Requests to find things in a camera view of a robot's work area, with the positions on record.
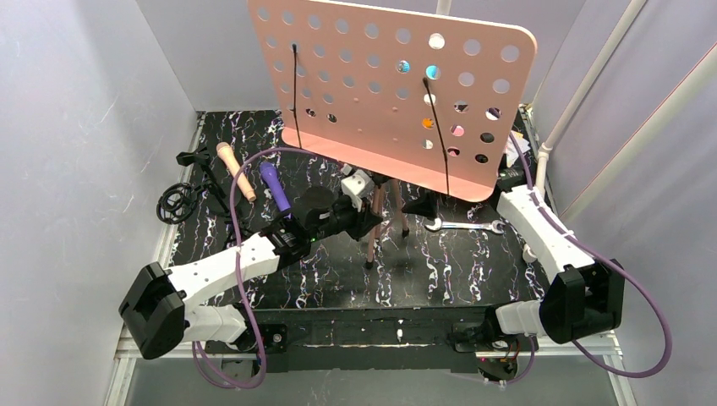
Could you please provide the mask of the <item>purple microphone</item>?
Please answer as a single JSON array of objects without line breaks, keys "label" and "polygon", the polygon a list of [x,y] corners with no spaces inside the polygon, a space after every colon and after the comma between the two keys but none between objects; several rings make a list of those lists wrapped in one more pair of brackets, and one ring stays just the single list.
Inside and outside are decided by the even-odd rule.
[{"label": "purple microphone", "polygon": [[260,176],[269,188],[279,212],[284,212],[286,217],[290,217],[288,211],[291,209],[291,204],[282,187],[276,167],[270,162],[262,162],[260,164]]}]

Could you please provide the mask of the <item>pink tripod music stand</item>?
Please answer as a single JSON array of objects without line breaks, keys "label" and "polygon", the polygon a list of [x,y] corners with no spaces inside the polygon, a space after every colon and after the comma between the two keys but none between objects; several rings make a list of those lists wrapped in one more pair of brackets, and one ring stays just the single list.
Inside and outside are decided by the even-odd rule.
[{"label": "pink tripod music stand", "polygon": [[283,141],[371,178],[493,193],[537,41],[519,25],[333,1],[250,1]]}]

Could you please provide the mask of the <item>pink microphone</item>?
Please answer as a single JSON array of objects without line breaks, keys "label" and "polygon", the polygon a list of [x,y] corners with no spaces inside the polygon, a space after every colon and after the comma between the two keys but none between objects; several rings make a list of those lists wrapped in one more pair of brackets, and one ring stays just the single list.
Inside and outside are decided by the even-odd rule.
[{"label": "pink microphone", "polygon": [[235,183],[239,187],[242,195],[248,202],[254,202],[257,198],[255,190],[247,177],[242,173],[239,174],[241,165],[235,156],[234,149],[227,142],[220,142],[216,146],[216,154],[224,163],[227,171],[233,176],[238,176]]}]

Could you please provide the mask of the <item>black round-base mic stand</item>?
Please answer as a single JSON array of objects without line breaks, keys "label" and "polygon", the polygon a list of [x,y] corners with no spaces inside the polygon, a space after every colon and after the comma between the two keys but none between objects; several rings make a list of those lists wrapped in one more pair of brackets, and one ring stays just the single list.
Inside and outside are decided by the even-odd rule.
[{"label": "black round-base mic stand", "polygon": [[198,166],[203,174],[201,183],[196,187],[197,195],[203,195],[210,213],[218,217],[230,217],[229,197],[218,182],[211,169],[212,157],[206,147],[195,151],[180,152],[176,155],[177,164],[182,167]]}]

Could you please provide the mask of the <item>black tripod mic stand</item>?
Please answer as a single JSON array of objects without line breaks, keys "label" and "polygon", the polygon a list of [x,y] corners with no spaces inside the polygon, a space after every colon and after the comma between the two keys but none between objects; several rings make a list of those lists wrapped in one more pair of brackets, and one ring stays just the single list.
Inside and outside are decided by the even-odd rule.
[{"label": "black tripod mic stand", "polygon": [[176,183],[168,187],[156,204],[157,218],[168,225],[178,225],[204,206],[206,211],[229,226],[224,246],[237,243],[229,207],[228,183],[207,178],[198,184]]}]

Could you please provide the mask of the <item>sheet music book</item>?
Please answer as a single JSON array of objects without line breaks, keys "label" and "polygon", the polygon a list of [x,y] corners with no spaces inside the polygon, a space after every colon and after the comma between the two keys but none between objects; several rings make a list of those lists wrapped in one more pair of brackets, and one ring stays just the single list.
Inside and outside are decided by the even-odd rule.
[{"label": "sheet music book", "polygon": [[513,135],[513,137],[517,142],[517,147],[512,143],[511,138],[508,138],[506,143],[505,155],[506,165],[508,167],[511,167],[516,161],[518,161],[520,155],[524,155],[531,150],[528,140],[525,140],[522,136]]}]

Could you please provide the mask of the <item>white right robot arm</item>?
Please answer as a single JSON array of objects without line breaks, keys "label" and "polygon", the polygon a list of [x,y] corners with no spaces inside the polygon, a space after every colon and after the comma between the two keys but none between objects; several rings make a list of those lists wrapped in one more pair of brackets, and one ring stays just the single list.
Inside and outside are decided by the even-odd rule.
[{"label": "white right robot arm", "polygon": [[480,326],[454,332],[455,343],[492,343],[516,335],[563,344],[621,324],[625,279],[571,241],[555,214],[536,204],[522,169],[506,169],[489,201],[523,237],[525,261],[537,261],[550,282],[545,296],[490,306]]}]

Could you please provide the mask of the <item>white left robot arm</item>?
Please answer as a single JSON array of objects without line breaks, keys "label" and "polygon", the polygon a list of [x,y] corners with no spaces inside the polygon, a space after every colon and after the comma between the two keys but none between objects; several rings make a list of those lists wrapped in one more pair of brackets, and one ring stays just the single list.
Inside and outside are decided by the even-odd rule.
[{"label": "white left robot arm", "polygon": [[180,343],[236,343],[249,327],[248,311],[209,306],[208,299],[301,261],[322,239],[346,233],[359,240],[381,221],[365,198],[354,202],[312,187],[240,244],[185,265],[142,267],[118,313],[143,359],[160,358]]}]

